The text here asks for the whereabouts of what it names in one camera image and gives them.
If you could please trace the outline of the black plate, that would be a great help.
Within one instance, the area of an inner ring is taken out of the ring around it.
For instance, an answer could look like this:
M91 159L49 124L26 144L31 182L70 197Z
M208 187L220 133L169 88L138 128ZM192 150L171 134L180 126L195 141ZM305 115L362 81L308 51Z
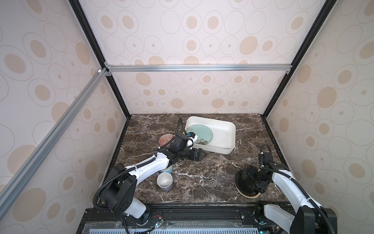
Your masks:
M236 174L235 187L242 196L248 199L255 199L261 194L246 170L241 170Z

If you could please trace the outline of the mint green floral plate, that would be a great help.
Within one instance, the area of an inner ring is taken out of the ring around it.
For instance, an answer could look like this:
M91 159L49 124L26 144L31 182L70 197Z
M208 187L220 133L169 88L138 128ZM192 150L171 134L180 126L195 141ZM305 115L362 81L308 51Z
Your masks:
M188 130L187 133L194 132L198 139L195 143L200 145L208 145L213 139L213 132L210 128L205 125L196 124L192 125Z

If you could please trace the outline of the white plastic bin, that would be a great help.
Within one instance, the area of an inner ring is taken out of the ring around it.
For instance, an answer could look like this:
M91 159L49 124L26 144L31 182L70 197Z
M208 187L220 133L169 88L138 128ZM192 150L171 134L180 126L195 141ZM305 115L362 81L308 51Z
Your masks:
M235 148L236 126L231 122L192 116L187 120L186 131L197 136L193 148L224 155Z

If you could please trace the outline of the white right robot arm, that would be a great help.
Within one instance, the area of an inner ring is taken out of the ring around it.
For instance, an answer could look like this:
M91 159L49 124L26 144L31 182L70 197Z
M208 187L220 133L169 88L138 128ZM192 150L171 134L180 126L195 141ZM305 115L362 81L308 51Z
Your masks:
M337 215L313 199L284 164L276 163L271 152L258 154L259 168L249 165L235 176L238 192L249 199L264 194L270 183L279 187L290 202L294 214L274 203L260 203L254 218L260 225L273 222L287 234L336 234Z

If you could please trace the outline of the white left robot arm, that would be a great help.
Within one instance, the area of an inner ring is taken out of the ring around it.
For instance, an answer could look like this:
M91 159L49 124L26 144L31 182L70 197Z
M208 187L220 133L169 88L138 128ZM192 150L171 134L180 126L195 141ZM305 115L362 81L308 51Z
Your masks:
M119 163L109 172L106 180L93 196L97 210L109 210L115 215L130 215L136 219L147 219L147 206L134 197L136 187L151 175L164 170L179 160L202 161L207 152L193 148L197 135L176 134L160 146L150 158L131 165Z

